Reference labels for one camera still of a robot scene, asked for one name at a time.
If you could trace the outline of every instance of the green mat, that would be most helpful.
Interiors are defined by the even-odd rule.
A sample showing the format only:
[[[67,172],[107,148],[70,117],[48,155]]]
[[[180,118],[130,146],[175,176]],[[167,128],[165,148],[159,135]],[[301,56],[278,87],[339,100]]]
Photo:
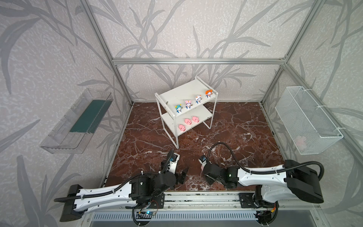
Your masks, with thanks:
[[[111,103],[110,100],[92,100],[70,132],[94,133]]]

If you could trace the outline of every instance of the wall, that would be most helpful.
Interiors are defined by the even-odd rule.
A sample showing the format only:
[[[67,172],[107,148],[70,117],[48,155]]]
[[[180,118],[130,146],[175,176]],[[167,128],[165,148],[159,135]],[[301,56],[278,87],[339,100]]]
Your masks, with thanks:
[[[130,106],[78,1],[3,0],[0,15],[0,226],[74,226],[53,199],[99,186]],[[114,101],[84,153],[40,148],[85,88]]]
[[[313,0],[89,2],[113,58],[283,58]],[[274,69],[277,66],[119,65],[135,101],[154,101],[155,92],[197,75],[218,90],[220,100],[259,101]]]
[[[363,1],[326,1],[289,64],[362,144]],[[319,161],[321,207],[332,227],[363,222],[363,168],[339,141],[317,155],[300,155],[274,107],[286,86],[297,86],[284,72],[264,107],[288,158]]]

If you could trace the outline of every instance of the red marble surface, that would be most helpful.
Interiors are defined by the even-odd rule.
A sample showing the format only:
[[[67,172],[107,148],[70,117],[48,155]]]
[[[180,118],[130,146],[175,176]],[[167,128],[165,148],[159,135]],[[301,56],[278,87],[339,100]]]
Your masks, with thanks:
[[[213,104],[209,102],[205,106],[213,110]],[[186,167],[189,171],[185,183],[177,185],[175,190],[225,190],[218,183],[208,185],[198,161],[218,141],[227,143],[246,167],[276,166],[284,161],[257,102],[218,102],[210,130],[199,124],[179,136],[180,149],[175,152],[180,154],[180,160],[176,172]],[[160,162],[170,149],[176,148],[163,130],[157,104],[134,104],[106,186],[120,184],[141,170],[160,171]],[[237,165],[223,145],[215,148],[210,161],[221,167]],[[254,190],[254,186],[233,190]]]

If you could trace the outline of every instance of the metal basket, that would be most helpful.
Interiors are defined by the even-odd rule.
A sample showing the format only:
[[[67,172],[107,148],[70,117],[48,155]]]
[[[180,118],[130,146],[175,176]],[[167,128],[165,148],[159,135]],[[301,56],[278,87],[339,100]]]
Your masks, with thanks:
[[[275,107],[300,154],[319,154],[343,138],[302,86],[286,87]]]

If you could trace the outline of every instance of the shelf bottom tier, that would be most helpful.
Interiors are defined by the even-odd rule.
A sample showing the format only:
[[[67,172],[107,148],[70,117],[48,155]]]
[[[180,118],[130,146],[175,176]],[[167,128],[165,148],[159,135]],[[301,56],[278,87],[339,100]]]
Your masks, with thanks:
[[[193,116],[196,116],[199,118],[199,122],[194,122],[192,120],[192,117]],[[177,127],[177,132],[178,132],[178,135],[177,136],[180,136],[181,134],[183,134],[184,132],[192,129],[193,127],[199,125],[200,123],[202,123],[203,121],[211,118],[212,116],[212,113],[207,109],[205,108],[205,106],[203,105],[200,105],[198,106],[197,108],[193,108],[191,109],[190,111],[188,111],[188,113],[182,115],[181,117],[177,117],[176,118],[176,127]],[[168,113],[164,113],[162,116],[161,116],[164,120],[164,122],[166,123],[166,125],[169,127],[169,129],[173,132],[174,136],[175,136],[175,130],[174,130],[174,121],[173,119],[171,118],[171,116],[168,114]],[[191,121],[192,121],[192,124],[191,125],[187,125],[185,122],[184,122],[184,119],[185,118],[189,118]],[[185,126],[185,131],[181,131],[179,129],[179,124],[180,125],[184,125]]]

